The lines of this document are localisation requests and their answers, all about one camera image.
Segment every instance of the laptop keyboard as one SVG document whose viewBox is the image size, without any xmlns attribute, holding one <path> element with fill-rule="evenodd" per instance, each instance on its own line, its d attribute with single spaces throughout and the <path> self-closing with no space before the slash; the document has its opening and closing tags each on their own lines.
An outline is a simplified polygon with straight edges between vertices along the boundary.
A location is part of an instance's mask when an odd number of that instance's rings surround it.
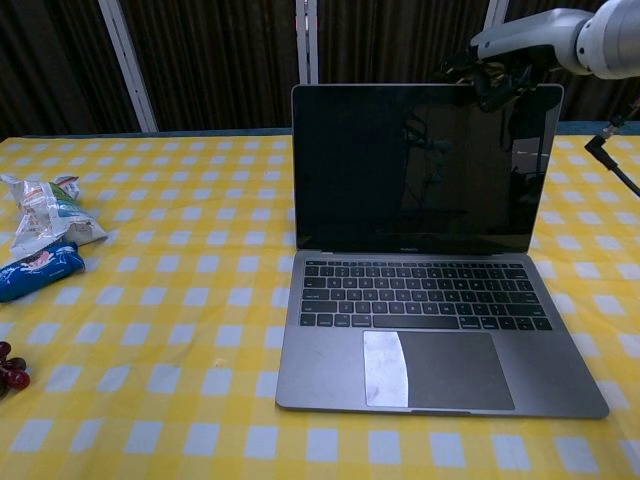
<svg viewBox="0 0 640 480">
<path fill-rule="evenodd" d="M 300 325 L 551 330 L 522 264 L 307 260 Z"/>
</svg>

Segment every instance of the dark curtain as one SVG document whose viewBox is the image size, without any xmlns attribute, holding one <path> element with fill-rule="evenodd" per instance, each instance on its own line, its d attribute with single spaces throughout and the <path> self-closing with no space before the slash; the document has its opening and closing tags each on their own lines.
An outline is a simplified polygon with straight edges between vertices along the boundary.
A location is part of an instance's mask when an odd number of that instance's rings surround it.
<svg viewBox="0 0 640 480">
<path fill-rule="evenodd" d="M 160 130 L 290 124 L 293 0 L 121 0 Z"/>
<path fill-rule="evenodd" d="M 552 8 L 580 8 L 595 12 L 603 3 L 602 0 L 511 0 L 506 20 Z M 545 81 L 560 83 L 565 88 L 562 120 L 608 120 L 615 113 L 625 112 L 640 95 L 640 78 L 601 80 L 593 76 L 554 72 Z"/>
<path fill-rule="evenodd" d="M 0 137 L 135 130 L 97 2 L 0 3 Z"/>
<path fill-rule="evenodd" d="M 319 0 L 319 81 L 427 82 L 482 30 L 488 3 Z"/>
</svg>

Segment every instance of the laptop screen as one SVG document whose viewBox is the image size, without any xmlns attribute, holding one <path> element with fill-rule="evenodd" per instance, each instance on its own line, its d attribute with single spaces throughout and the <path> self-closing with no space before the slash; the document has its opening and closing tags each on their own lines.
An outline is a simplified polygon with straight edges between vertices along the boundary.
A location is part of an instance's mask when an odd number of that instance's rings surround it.
<svg viewBox="0 0 640 480">
<path fill-rule="evenodd" d="M 298 248 L 528 249 L 562 87 L 494 113 L 470 86 L 310 85 L 292 96 Z"/>
</svg>

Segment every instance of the table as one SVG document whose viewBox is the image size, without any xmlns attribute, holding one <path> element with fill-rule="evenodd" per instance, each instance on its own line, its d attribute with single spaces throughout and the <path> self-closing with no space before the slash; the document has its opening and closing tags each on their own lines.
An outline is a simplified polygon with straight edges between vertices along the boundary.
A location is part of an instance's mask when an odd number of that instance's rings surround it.
<svg viewBox="0 0 640 480">
<path fill-rule="evenodd" d="M 2 171 L 80 175 L 110 234 L 86 273 L 0 307 L 33 379 L 0 401 L 2 478 L 639 477 L 640 204 L 586 140 L 555 141 L 531 255 L 602 421 L 282 411 L 289 136 L 7 139 Z M 639 178 L 640 138 L 608 145 Z"/>
</svg>

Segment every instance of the laptop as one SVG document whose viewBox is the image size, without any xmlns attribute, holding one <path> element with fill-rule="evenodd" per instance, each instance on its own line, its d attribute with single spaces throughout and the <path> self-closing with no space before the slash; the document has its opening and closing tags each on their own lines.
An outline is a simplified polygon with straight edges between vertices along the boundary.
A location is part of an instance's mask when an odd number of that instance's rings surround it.
<svg viewBox="0 0 640 480">
<path fill-rule="evenodd" d="M 297 253 L 276 403 L 605 417 L 527 256 L 563 90 L 292 92 Z"/>
</svg>

